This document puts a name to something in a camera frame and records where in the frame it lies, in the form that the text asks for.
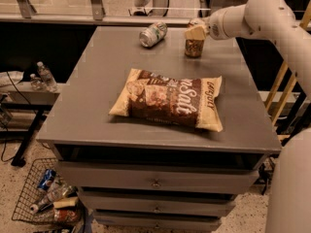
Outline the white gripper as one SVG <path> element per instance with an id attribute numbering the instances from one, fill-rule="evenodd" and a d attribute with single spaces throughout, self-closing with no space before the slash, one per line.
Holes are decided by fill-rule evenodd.
<path id="1" fill-rule="evenodd" d="M 209 35 L 214 40 L 225 40 L 229 38 L 228 33 L 228 19 L 227 9 L 220 9 L 207 17 L 207 29 Z M 187 40 L 205 40 L 207 37 L 207 30 L 204 25 L 197 24 L 189 27 L 185 31 L 185 38 Z"/>

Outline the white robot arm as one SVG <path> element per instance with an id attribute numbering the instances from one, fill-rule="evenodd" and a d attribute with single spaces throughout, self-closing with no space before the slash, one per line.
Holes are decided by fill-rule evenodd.
<path id="1" fill-rule="evenodd" d="M 248 0 L 219 9 L 188 28 L 185 37 L 270 41 L 311 99 L 311 35 L 295 22 L 285 0 Z M 265 233 L 311 233 L 311 127 L 283 147 L 273 173 Z"/>

